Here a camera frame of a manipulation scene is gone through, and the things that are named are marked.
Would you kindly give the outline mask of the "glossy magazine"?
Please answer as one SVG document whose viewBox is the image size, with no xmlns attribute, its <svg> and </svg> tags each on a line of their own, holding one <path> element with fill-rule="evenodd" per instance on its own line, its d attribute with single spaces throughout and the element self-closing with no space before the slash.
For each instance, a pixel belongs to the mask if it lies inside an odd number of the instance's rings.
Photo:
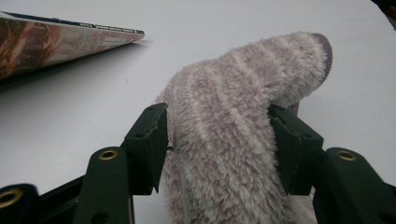
<svg viewBox="0 0 396 224">
<path fill-rule="evenodd" d="M 141 30 L 0 11 L 0 81 L 141 40 Z"/>
</svg>

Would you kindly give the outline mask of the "striped fuzzy sock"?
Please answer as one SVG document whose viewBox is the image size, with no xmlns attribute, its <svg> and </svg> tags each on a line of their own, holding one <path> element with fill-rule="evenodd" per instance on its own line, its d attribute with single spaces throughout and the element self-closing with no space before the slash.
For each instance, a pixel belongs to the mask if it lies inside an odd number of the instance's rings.
<svg viewBox="0 0 396 224">
<path fill-rule="evenodd" d="M 289 196 L 276 166 L 271 104 L 296 113 L 332 67 L 332 47 L 298 32 L 231 49 L 177 72 L 158 96 L 171 150 L 163 167 L 172 224 L 317 224 L 312 196 Z"/>
</svg>

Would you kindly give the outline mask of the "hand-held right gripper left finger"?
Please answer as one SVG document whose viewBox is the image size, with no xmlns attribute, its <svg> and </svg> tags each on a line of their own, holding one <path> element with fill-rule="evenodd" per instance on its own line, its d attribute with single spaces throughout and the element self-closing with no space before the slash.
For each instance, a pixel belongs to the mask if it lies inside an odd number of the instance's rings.
<svg viewBox="0 0 396 224">
<path fill-rule="evenodd" d="M 166 107 L 166 103 L 158 103 L 145 108 L 120 145 L 127 153 L 132 195 L 159 191 L 168 150 Z"/>
</svg>

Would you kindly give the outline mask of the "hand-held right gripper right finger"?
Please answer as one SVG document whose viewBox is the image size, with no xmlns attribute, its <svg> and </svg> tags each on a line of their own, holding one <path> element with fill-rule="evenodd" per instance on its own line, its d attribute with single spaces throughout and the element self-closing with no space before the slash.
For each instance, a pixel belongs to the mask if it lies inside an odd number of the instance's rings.
<svg viewBox="0 0 396 224">
<path fill-rule="evenodd" d="M 323 137 L 287 108 L 270 105 L 268 115 L 284 190 L 290 195 L 308 195 L 313 186 L 313 161 L 322 153 Z"/>
</svg>

